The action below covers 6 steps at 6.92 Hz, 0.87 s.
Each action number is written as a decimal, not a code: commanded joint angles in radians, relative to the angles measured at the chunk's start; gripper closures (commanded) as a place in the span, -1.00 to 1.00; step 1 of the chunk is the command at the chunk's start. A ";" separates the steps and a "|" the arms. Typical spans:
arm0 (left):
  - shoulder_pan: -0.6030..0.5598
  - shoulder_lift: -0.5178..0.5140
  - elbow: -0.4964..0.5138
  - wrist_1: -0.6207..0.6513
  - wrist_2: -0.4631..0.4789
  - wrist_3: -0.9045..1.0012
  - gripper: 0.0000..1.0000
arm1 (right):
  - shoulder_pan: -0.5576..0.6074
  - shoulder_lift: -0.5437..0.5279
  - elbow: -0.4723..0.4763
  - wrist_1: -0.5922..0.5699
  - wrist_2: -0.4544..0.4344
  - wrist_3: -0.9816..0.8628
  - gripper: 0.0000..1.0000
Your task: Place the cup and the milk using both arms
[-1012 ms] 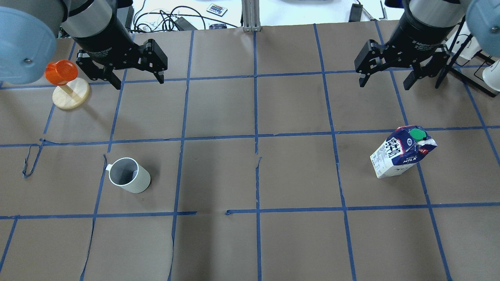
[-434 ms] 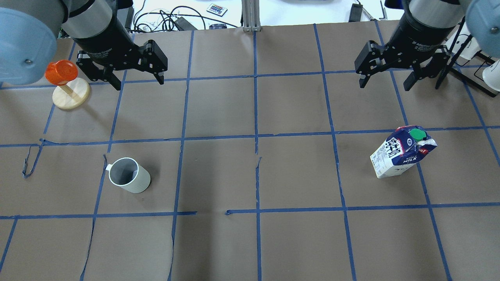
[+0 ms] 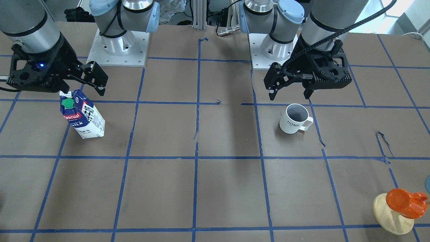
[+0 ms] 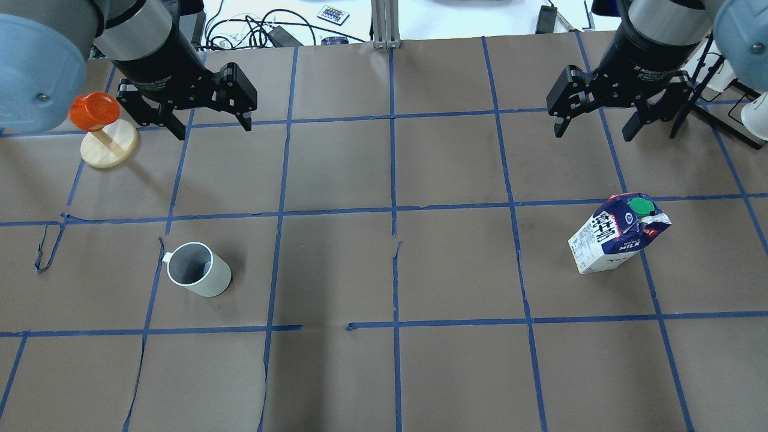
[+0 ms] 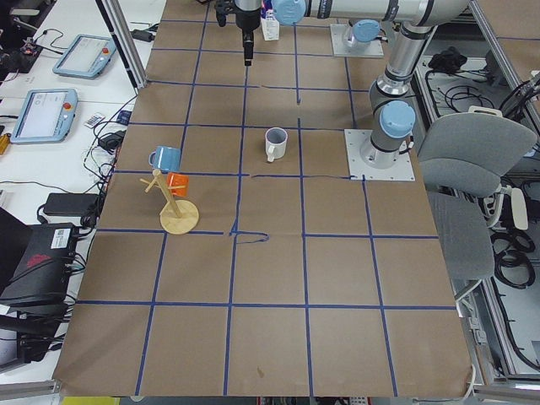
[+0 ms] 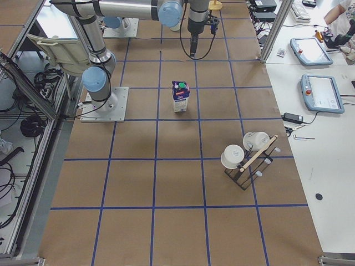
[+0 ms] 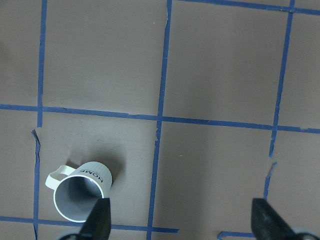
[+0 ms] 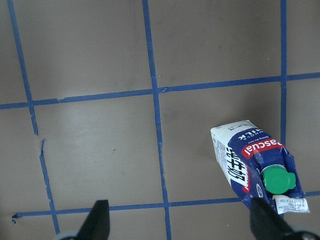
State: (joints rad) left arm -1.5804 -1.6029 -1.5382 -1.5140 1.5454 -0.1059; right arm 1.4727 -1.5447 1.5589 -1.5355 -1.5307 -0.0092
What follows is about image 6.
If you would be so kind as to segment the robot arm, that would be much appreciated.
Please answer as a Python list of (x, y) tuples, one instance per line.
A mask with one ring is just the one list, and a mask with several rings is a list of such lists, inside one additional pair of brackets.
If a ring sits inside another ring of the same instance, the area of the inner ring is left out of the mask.
[(219, 19), (209, 11), (209, 1), (100, 1), (99, 5), (103, 16), (152, 19), (170, 28), (182, 25), (189, 9), (190, 51), (185, 54), (192, 60), (206, 57), (196, 57), (199, 35), (204, 28), (210, 27), (213, 38), (218, 30)]
[(182, 16), (183, 1), (51, 1), (61, 12), (75, 19), (82, 42), (89, 50), (92, 66), (84, 71), (83, 82), (94, 111), (109, 111), (117, 103), (111, 89), (115, 59), (105, 45), (98, 17), (145, 18), (175, 26)]

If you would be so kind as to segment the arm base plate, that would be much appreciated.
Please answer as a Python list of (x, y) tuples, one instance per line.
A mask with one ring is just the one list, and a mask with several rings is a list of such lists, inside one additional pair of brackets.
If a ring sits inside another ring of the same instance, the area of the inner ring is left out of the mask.
[(135, 38), (138, 32), (137, 18), (104, 17), (103, 38)]
[(126, 114), (126, 106), (128, 100), (129, 88), (126, 86), (112, 87), (111, 96), (108, 101), (98, 110), (100, 105), (94, 101), (93, 104), (83, 106), (81, 122), (124, 122)]

